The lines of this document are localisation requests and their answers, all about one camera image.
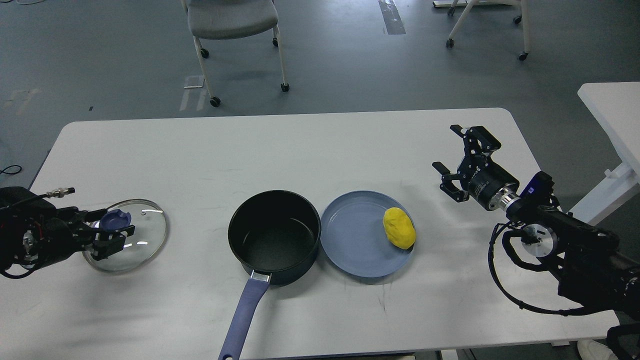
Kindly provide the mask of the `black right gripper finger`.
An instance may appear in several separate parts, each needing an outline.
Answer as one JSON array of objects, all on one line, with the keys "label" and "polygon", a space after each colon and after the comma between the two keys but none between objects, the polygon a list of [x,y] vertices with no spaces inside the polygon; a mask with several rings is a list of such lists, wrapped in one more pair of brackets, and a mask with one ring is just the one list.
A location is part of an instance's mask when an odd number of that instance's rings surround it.
[{"label": "black right gripper finger", "polygon": [[501,142],[484,126],[462,127],[461,125],[453,124],[450,126],[450,130],[462,138],[466,157],[475,155],[491,157],[493,152],[501,148]]},{"label": "black right gripper finger", "polygon": [[432,162],[432,167],[440,174],[441,184],[439,185],[439,189],[441,189],[442,192],[457,203],[469,200],[469,192],[454,185],[454,181],[464,179],[466,174],[451,173],[450,170],[439,161]]}]

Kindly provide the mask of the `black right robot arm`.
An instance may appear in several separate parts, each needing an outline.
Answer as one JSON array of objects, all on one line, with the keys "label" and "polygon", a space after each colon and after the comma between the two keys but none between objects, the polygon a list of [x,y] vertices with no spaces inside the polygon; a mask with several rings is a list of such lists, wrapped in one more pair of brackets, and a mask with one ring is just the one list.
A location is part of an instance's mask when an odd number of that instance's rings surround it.
[{"label": "black right robot arm", "polygon": [[[494,284],[522,310],[547,315],[587,316],[613,310],[639,319],[639,264],[619,252],[619,237],[563,212],[553,178],[537,172],[517,193],[519,181],[494,162],[501,142],[483,126],[450,129],[462,139],[464,156],[456,171],[436,161],[439,188],[457,203],[473,198],[486,211],[503,210],[507,221],[494,226],[487,264]],[[495,244],[502,237],[506,255],[517,267],[548,272],[558,282],[558,295],[579,304],[574,309],[544,309],[510,294],[494,264]]]}]

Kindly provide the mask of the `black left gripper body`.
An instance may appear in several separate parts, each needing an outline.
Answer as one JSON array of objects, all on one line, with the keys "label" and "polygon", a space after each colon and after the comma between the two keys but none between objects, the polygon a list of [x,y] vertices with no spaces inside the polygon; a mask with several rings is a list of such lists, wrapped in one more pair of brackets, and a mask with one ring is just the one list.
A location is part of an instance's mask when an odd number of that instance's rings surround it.
[{"label": "black left gripper body", "polygon": [[80,210],[77,207],[58,209],[44,225],[42,256],[45,264],[57,264],[73,253],[92,251],[96,230],[90,226],[100,220],[103,210]]}]

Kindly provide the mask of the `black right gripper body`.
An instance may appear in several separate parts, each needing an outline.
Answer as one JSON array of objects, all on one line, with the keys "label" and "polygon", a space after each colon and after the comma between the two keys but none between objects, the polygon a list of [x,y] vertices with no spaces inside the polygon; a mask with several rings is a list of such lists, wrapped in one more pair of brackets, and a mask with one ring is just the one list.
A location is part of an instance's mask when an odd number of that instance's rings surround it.
[{"label": "black right gripper body", "polygon": [[465,155],[457,174],[461,189],[487,211],[499,207],[499,199],[506,191],[516,192],[520,182],[484,153]]}]

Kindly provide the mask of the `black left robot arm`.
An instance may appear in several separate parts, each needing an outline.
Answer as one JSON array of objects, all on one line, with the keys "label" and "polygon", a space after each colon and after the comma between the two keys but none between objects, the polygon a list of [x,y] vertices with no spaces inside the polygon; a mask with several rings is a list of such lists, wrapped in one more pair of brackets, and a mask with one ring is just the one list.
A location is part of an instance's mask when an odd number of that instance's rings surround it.
[{"label": "black left robot arm", "polygon": [[57,264],[77,252],[104,260],[124,248],[134,235],[131,215],[122,210],[57,208],[50,198],[73,194],[73,187],[58,187],[36,194],[21,186],[0,191],[1,275],[21,280]]}]

